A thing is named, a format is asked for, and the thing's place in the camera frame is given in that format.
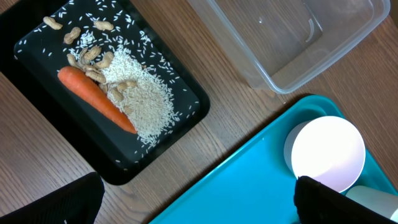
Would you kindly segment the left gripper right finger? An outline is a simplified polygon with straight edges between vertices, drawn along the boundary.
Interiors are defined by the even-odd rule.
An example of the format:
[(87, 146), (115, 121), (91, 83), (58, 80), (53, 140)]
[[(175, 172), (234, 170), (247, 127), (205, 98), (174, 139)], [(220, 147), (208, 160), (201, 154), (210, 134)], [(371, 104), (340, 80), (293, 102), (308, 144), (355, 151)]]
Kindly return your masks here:
[(294, 205), (301, 224), (395, 223), (308, 176), (296, 180)]

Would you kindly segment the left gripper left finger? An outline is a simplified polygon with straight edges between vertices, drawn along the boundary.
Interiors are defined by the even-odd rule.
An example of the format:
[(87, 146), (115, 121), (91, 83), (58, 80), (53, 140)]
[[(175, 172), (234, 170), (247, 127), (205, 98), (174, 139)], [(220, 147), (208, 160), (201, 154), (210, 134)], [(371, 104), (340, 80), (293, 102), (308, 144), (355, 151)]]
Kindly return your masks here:
[(94, 223), (104, 195), (104, 184), (97, 172), (1, 217), (7, 223)]

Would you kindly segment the white bowl with scraps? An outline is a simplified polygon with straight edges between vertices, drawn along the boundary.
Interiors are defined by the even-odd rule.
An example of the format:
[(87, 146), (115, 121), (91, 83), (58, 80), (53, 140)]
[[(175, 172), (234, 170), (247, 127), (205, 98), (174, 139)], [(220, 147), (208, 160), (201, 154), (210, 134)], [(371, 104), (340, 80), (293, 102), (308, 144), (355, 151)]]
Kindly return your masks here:
[(296, 178), (310, 177), (342, 193), (361, 175), (364, 139), (355, 125), (338, 116), (302, 122), (288, 133), (284, 159)]

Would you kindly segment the orange carrot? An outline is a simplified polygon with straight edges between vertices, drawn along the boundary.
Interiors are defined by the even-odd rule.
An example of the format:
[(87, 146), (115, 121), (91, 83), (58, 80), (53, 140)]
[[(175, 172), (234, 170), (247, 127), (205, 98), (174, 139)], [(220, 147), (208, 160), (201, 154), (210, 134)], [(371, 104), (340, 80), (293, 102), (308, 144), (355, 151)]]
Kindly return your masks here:
[(60, 82), (72, 93), (88, 103), (121, 129), (136, 134), (128, 117), (117, 108), (102, 89), (80, 69), (66, 66), (58, 72)]

